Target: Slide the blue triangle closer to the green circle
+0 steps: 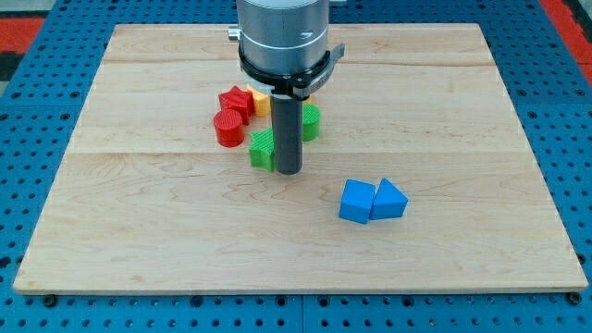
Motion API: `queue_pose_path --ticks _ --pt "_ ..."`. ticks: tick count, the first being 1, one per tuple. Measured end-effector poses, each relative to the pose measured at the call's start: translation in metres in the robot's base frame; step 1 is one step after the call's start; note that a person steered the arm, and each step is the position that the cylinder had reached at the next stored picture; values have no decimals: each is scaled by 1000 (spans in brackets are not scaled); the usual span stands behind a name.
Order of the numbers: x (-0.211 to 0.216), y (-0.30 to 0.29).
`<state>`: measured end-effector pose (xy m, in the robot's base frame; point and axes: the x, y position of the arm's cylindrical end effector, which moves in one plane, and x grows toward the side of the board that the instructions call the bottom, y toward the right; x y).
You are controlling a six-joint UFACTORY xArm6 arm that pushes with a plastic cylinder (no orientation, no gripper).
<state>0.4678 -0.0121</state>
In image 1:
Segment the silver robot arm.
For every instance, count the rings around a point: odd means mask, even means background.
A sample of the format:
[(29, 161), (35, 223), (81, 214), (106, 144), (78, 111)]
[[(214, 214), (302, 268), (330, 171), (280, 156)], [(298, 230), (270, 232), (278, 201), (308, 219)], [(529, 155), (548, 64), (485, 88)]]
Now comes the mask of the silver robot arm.
[(263, 72), (302, 73), (327, 51), (328, 0), (237, 0), (241, 58)]

